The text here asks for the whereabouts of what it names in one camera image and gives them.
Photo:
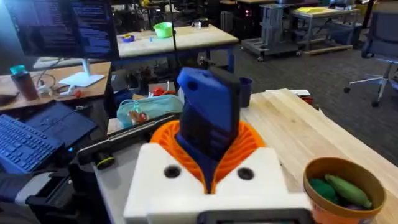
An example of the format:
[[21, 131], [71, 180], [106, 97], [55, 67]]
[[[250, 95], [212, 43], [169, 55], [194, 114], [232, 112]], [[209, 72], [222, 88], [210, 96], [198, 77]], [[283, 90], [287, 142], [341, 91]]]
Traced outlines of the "white orange right gripper left finger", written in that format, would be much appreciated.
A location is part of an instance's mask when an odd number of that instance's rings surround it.
[[196, 223], [206, 184], [199, 165], [177, 143], [178, 121], [155, 131], [139, 150], [123, 217], [126, 223]]

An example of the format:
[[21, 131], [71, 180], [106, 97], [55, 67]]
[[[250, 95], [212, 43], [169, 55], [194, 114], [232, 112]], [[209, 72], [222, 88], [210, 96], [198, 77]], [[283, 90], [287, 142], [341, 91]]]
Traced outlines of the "white orange right gripper right finger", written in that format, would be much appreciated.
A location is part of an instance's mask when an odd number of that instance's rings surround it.
[[217, 165], [214, 212], [225, 216], [310, 216], [304, 193], [288, 190], [279, 158], [259, 133], [240, 121], [238, 135]]

